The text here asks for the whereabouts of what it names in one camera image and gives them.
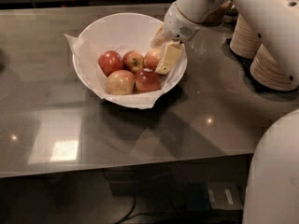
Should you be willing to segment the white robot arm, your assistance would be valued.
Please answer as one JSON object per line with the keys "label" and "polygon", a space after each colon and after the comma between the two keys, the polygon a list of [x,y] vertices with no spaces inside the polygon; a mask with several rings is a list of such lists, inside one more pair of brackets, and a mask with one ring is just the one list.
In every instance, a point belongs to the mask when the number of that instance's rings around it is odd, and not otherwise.
{"label": "white robot arm", "polygon": [[[281,65],[299,85],[298,0],[231,0]],[[188,41],[221,0],[177,0],[164,16],[153,46]],[[299,110],[277,120],[253,155],[242,224],[299,224]]]}

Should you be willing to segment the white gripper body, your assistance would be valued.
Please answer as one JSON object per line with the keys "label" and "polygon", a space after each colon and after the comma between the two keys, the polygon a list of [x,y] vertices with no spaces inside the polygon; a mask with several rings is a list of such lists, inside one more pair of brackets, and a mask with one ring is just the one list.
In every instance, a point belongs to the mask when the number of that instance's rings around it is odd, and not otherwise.
{"label": "white gripper body", "polygon": [[172,3],[164,16],[164,36],[170,40],[190,41],[199,32],[201,26],[185,18],[176,3]]}

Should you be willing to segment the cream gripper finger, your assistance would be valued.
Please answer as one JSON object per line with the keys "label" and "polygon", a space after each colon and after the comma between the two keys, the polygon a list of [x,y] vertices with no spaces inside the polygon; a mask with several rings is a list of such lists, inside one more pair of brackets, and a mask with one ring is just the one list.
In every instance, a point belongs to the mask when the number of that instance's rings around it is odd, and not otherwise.
{"label": "cream gripper finger", "polygon": [[163,26],[160,26],[155,36],[152,38],[150,42],[150,46],[153,49],[157,49],[163,44],[163,42],[164,42],[164,28]]}
{"label": "cream gripper finger", "polygon": [[161,46],[161,59],[155,69],[160,75],[167,75],[181,57],[183,48],[179,42],[169,41]]}

